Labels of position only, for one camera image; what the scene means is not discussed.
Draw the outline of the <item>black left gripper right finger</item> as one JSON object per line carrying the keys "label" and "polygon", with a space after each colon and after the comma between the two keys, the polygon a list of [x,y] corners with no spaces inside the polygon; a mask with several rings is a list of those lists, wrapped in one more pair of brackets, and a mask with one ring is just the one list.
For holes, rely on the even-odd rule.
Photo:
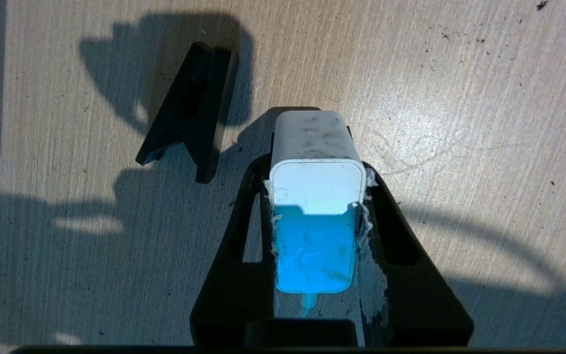
{"label": "black left gripper right finger", "polygon": [[368,347],[465,347],[474,321],[408,224],[386,183],[366,170],[357,289]]}

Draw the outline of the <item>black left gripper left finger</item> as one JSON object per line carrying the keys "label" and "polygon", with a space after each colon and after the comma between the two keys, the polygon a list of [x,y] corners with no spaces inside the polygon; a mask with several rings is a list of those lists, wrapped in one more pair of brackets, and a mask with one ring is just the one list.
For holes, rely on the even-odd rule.
{"label": "black left gripper left finger", "polygon": [[[264,181],[271,155],[249,164],[234,201],[226,231],[190,315],[198,347],[240,347],[247,325],[274,315],[276,261],[273,227]],[[261,261],[245,263],[247,233],[255,199],[260,207]]]}

